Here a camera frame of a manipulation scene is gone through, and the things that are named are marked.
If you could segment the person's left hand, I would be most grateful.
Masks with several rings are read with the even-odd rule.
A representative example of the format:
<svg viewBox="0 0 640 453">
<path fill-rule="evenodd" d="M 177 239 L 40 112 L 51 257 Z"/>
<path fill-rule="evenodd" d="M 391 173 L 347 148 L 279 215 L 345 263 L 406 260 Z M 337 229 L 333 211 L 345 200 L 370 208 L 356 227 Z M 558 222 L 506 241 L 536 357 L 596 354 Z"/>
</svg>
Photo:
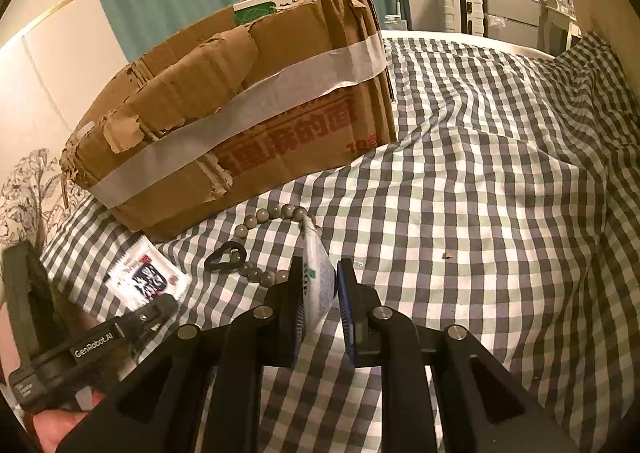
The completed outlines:
<svg viewBox="0 0 640 453">
<path fill-rule="evenodd" d="M 88 415 L 87 412 L 44 410 L 32 417 L 41 451 L 54 453 L 61 441 Z"/>
</svg>

